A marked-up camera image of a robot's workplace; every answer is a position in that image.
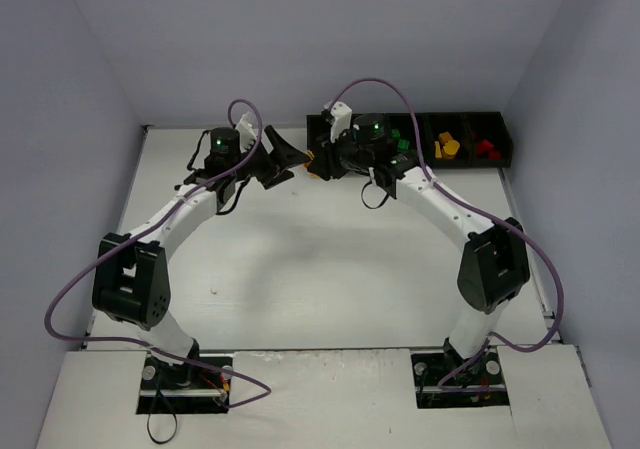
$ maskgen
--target gray wall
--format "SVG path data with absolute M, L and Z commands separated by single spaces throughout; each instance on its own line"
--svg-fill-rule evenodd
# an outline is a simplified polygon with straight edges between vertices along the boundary
M 142 133 L 73 0 L 0 0 L 0 35 L 0 447 L 21 449 L 70 349 L 44 312 L 116 227 Z M 84 332 L 89 295 L 61 306 L 61 331 Z
M 419 109 L 504 109 L 562 0 L 76 1 L 145 122 L 220 122 L 242 96 L 293 123 L 366 75 Z
M 640 0 L 565 0 L 506 113 L 516 199 L 564 279 L 563 334 L 615 448 L 640 439 L 639 15 Z

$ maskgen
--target white table surface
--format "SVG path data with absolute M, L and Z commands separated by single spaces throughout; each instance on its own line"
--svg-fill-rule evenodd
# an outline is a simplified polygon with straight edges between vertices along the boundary
M 281 134 L 304 150 L 303 129 Z M 188 129 L 149 132 L 121 232 L 173 196 L 199 135 Z M 390 200 L 377 211 L 363 207 L 362 177 L 324 182 L 303 168 L 295 172 L 269 191 L 252 181 L 233 214 L 203 224 L 174 255 L 171 311 L 183 329 L 208 350 L 442 345 L 464 304 L 455 247 L 402 203 Z M 438 176 L 479 207 L 510 215 L 497 170 Z M 366 197 L 373 203 L 381 195 L 370 188 Z M 504 311 L 498 329 L 520 344 L 544 335 L 535 281 Z M 131 332 L 100 313 L 92 334 Z M 89 344 L 123 348 L 129 347 Z
M 417 409 L 406 349 L 238 353 L 273 393 L 226 415 L 181 415 L 170 448 L 610 449 L 572 346 L 498 350 L 510 407 Z M 140 351 L 67 354 L 38 449 L 153 448 L 136 415 Z M 232 399 L 257 394 L 233 381 Z M 156 437 L 173 428 L 153 416 Z

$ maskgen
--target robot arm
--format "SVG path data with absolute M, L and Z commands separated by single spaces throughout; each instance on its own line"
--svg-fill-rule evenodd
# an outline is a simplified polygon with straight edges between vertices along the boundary
M 245 117 L 235 128 L 205 131 L 211 140 L 205 167 L 194 170 L 177 187 L 177 194 L 144 224 L 124 235 L 107 234 L 100 243 L 99 256 L 158 223 L 176 204 L 182 203 L 160 227 L 98 266 L 92 298 L 95 309 L 115 321 L 131 324 L 138 337 L 151 346 L 180 357 L 198 358 L 198 343 L 180 328 L 169 312 L 168 263 L 202 223 L 221 214 L 221 209 L 235 193 L 237 183 L 245 184 L 255 177 L 265 189 L 270 189 L 293 177 L 288 169 L 308 161 L 305 154 L 290 146 L 273 127 L 267 126 L 264 133 L 273 146 L 270 153 L 264 147 L 258 147 L 241 170 L 196 190 L 187 199 L 186 195 L 198 184 L 235 167 L 246 156 L 241 147 L 247 149 L 256 141 Z M 162 355 L 156 358 L 179 365 Z
M 389 196 L 413 207 L 440 229 L 462 254 L 458 290 L 467 303 L 449 338 L 445 353 L 454 365 L 470 358 L 495 328 L 502 310 L 529 280 L 524 242 L 491 221 L 469 213 L 446 198 L 429 182 L 419 167 L 417 155 L 398 153 L 397 142 L 382 114 L 355 118 L 348 129 L 336 125 L 336 114 L 351 114 L 342 102 L 323 113 L 332 124 L 325 140 L 308 166 L 322 179 L 338 179 L 353 171 L 367 175 Z M 441 187 L 454 191 L 438 181 Z M 512 225 L 521 228 L 514 219 Z

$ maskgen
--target screw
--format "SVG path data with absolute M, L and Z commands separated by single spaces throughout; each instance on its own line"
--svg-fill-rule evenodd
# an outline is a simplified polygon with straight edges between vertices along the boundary
M 231 366 L 222 366 L 222 369 L 224 369 L 225 371 L 233 371 L 233 367 Z M 230 381 L 233 377 L 231 374 L 225 374 L 224 372 L 222 374 L 227 381 Z
M 150 381 L 156 375 L 156 368 L 153 366 L 144 366 L 142 369 L 142 380 Z
M 424 362 L 418 362 L 413 366 L 413 372 L 416 373 L 416 376 L 421 376 L 429 371 L 427 370 L 427 365 Z
M 487 369 L 487 372 L 492 376 L 497 376 L 498 374 L 500 374 L 500 364 L 498 364 L 496 361 L 488 361 L 485 368 Z

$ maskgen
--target purple cable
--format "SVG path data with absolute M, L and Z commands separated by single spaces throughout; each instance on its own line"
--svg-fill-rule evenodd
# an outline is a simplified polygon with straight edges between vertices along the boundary
M 233 103 L 229 104 L 229 107 L 227 108 L 227 121 L 229 121 L 229 124 L 231 124 L 231 127 L 234 127 L 235 123 L 233 122 L 233 117 L 231 117 L 232 109 L 233 109 Z
M 364 77 L 362 79 L 356 79 L 355 81 L 353 81 L 350 84 L 348 84 L 342 91 L 340 91 L 338 93 L 338 95 L 329 104 L 329 108 L 333 107 L 333 105 L 338 101 L 338 99 L 340 99 L 342 97 L 342 95 L 345 92 L 347 92 L 350 88 L 352 88 L 356 84 L 360 84 L 361 82 L 378 82 L 380 84 L 384 84 L 385 86 L 391 88 L 398 96 L 400 96 L 400 99 L 402 99 L 402 102 L 404 102 L 405 106 L 407 106 L 407 109 L 409 111 L 409 115 L 411 116 L 411 122 L 413 122 L 413 130 L 414 130 L 415 136 L 416 136 L 416 146 L 417 146 L 417 150 L 418 150 L 418 159 L 420 161 L 420 168 L 422 169 L 422 172 L 424 173 L 424 175 L 427 178 L 427 180 L 429 182 L 432 182 L 432 179 L 434 178 L 434 176 L 432 175 L 429 166 L 427 166 L 427 163 L 424 160 L 424 155 L 422 153 L 422 143 L 420 141 L 420 128 L 418 126 L 418 120 L 416 119 L 416 114 L 415 114 L 413 108 L 411 107 L 411 104 L 409 103 L 409 100 L 400 91 L 400 89 L 398 89 L 393 83 L 391 83 L 391 82 L 389 82 L 389 81 L 387 81 L 385 79 L 380 79 L 378 77 Z M 514 344 L 513 342 L 509 341 L 508 339 L 506 339 L 504 336 L 498 334 L 497 332 L 490 332 L 489 333 L 489 336 L 496 337 L 497 339 L 502 341 L 505 345 L 507 345 L 511 349 L 515 349 L 518 352 L 534 352 L 534 351 L 537 351 L 538 349 L 544 347 L 544 345 L 547 344 L 547 342 L 549 342 L 551 340 L 553 335 L 556 332 L 558 332 L 558 329 L 560 328 L 560 323 L 562 322 L 562 317 L 564 315 L 564 289 L 562 287 L 562 281 L 560 280 L 560 275 L 558 274 L 558 271 L 556 270 L 555 266 L 553 265 L 553 262 L 551 262 L 551 259 L 549 258 L 549 256 L 544 252 L 542 247 L 540 247 L 537 242 L 535 242 L 531 237 L 527 236 L 524 232 L 522 232 L 517 227 L 509 224 L 508 222 L 500 219 L 497 216 L 494 216 L 493 214 L 491 214 L 489 212 L 483 211 L 482 209 L 479 209 L 479 208 L 477 208 L 475 206 L 472 206 L 471 204 L 468 204 L 468 203 L 466 203 L 464 201 L 461 201 L 460 199 L 458 199 L 454 195 L 450 194 L 438 182 L 433 182 L 433 186 L 438 191 L 440 191 L 440 193 L 442 195 L 444 195 L 447 199 L 449 199 L 450 201 L 456 203 L 460 207 L 465 208 L 467 211 L 470 211 L 470 212 L 473 212 L 475 214 L 478 214 L 479 216 L 486 217 L 487 219 L 489 219 L 494 224 L 502 226 L 505 229 L 513 232 L 520 239 L 522 239 L 526 244 L 528 244 L 534 251 L 536 251 L 536 253 L 540 256 L 540 259 L 542 259 L 542 261 L 545 263 L 545 265 L 547 266 L 547 269 L 549 269 L 549 272 L 551 273 L 551 277 L 553 278 L 553 282 L 555 283 L 556 294 L 557 294 L 557 298 L 558 298 L 557 309 L 556 309 L 556 318 L 553 321 L 553 324 L 551 325 L 551 327 L 549 328 L 549 331 L 547 332 L 547 334 L 545 334 L 545 336 L 537 344 L 534 344 L 532 346 L 519 346 L 519 345 Z M 488 347 L 488 342 L 487 342 L 486 346 L 483 347 L 482 349 L 480 349 L 480 351 L 478 351 L 478 353 L 476 353 L 471 359 L 474 359 L 474 358 L 477 359 L 477 357 L 480 357 L 480 354 L 482 354 L 486 350 L 486 347 Z M 440 383 L 438 383 L 438 386 L 440 386 L 440 384 L 443 383 L 443 381 L 446 382 L 447 380 L 450 379 L 450 377 L 453 377 L 453 375 L 455 375 L 455 374 L 453 374 L 453 372 L 451 374 L 447 375 L 445 378 L 443 378 L 440 381 Z
M 135 339 L 133 337 L 115 337 L 115 336 L 114 337 L 92 337 L 92 336 L 82 336 L 82 337 L 80 337 L 80 336 L 68 336 L 66 334 L 61 334 L 61 333 L 59 333 L 58 331 L 56 331 L 53 328 L 53 324 L 51 322 L 51 318 L 53 316 L 53 311 L 56 309 L 57 305 L 64 298 L 64 296 L 66 296 L 67 293 L 71 289 L 73 289 L 73 287 L 78 282 L 80 282 L 87 274 L 89 274 L 91 271 L 93 271 L 96 267 L 98 267 L 103 262 L 111 259 L 113 256 L 118 254 L 120 251 L 126 249 L 127 247 L 129 247 L 129 246 L 131 246 L 133 244 L 135 244 L 136 241 L 142 239 L 143 237 L 147 236 L 148 234 L 151 234 L 153 231 L 155 231 L 156 229 L 161 227 L 165 222 L 167 222 L 169 220 L 169 218 L 173 214 L 175 214 L 175 212 L 178 209 L 180 209 L 180 207 L 182 207 L 184 205 L 185 200 L 190 199 L 198 190 L 202 189 L 203 187 L 207 187 L 207 186 L 213 184 L 214 182 L 216 182 L 219 179 L 222 179 L 223 177 L 227 177 L 228 175 L 233 174 L 238 169 L 240 169 L 242 166 L 244 166 L 249 161 L 249 159 L 251 159 L 251 157 L 253 157 L 255 152 L 258 150 L 258 146 L 260 145 L 260 142 L 262 141 L 262 129 L 263 129 L 262 117 L 260 116 L 260 112 L 258 111 L 258 109 L 250 101 L 247 101 L 246 99 L 236 99 L 236 100 L 232 101 L 231 104 L 229 104 L 229 109 L 228 109 L 228 114 L 229 115 L 231 115 L 231 110 L 238 103 L 246 104 L 247 106 L 249 106 L 251 108 L 251 110 L 253 111 L 253 113 L 255 114 L 256 119 L 258 120 L 258 135 L 257 135 L 256 143 L 253 145 L 253 147 L 251 148 L 249 153 L 246 155 L 246 157 L 244 157 L 233 168 L 231 168 L 231 169 L 229 169 L 229 170 L 227 170 L 227 171 L 225 171 L 225 172 L 223 172 L 221 174 L 218 174 L 217 176 L 214 176 L 214 177 L 212 177 L 210 179 L 207 179 L 206 181 L 198 184 L 193 189 L 189 190 L 184 195 L 184 198 L 180 199 L 178 202 L 176 202 L 176 204 L 171 209 L 169 209 L 169 211 L 157 223 L 155 223 L 154 225 L 150 226 L 148 229 L 142 231 L 141 233 L 136 234 L 135 236 L 127 239 L 122 244 L 119 244 L 119 245 L 115 246 L 113 249 L 111 249 L 108 252 L 104 253 L 98 259 L 96 259 L 91 264 L 89 264 L 87 267 L 85 267 L 73 279 L 71 279 L 62 288 L 62 290 L 53 298 L 53 300 L 51 301 L 51 304 L 49 304 L 49 307 L 47 308 L 47 312 L 45 313 L 45 316 L 44 316 L 44 327 L 46 328 L 46 330 L 49 333 L 49 335 L 51 335 L 52 337 L 54 337 L 56 339 L 60 339 L 62 341 L 73 341 L 73 342 L 127 342 L 127 343 L 131 343 L 131 344 L 137 344 L 139 346 L 142 346 L 142 347 L 144 347 L 146 349 L 149 349 L 150 351 L 153 351 L 153 352 L 155 352 L 157 354 L 160 354 L 162 356 L 169 357 L 171 359 L 175 359 L 176 361 L 180 361 L 180 362 L 183 362 L 183 363 L 186 363 L 186 364 L 190 364 L 192 366 L 197 366 L 197 367 L 200 367 L 202 369 L 207 369 L 207 370 L 213 371 L 213 372 L 222 372 L 223 374 L 227 374 L 228 376 L 232 376 L 232 377 L 237 377 L 238 379 L 243 379 L 243 380 L 245 380 L 247 382 L 250 382 L 250 383 L 252 383 L 252 384 L 264 389 L 265 392 L 263 392 L 262 394 L 259 394 L 259 395 L 254 396 L 254 397 L 250 397 L 248 399 L 245 399 L 245 400 L 240 401 L 240 402 L 236 402 L 234 404 L 229 404 L 229 405 L 224 406 L 224 407 L 226 407 L 228 409 L 233 409 L 235 407 L 244 406 L 245 404 L 248 404 L 250 402 L 257 401 L 258 399 L 262 399 L 263 397 L 267 397 L 269 394 L 271 394 L 271 388 L 269 386 L 267 386 L 264 382 L 261 382 L 261 381 L 259 381 L 257 379 L 254 379 L 253 377 L 241 374 L 239 372 L 232 371 L 230 369 L 223 369 L 221 367 L 217 367 L 217 366 L 214 366 L 212 364 L 207 364 L 205 362 L 196 361 L 194 359 L 188 359 L 186 357 L 180 357 L 180 356 L 178 356 L 176 354 L 171 354 L 169 352 L 163 351 L 162 349 L 158 349 L 157 347 L 152 347 L 148 342 L 145 342 L 145 341 L 143 341 L 141 339 Z

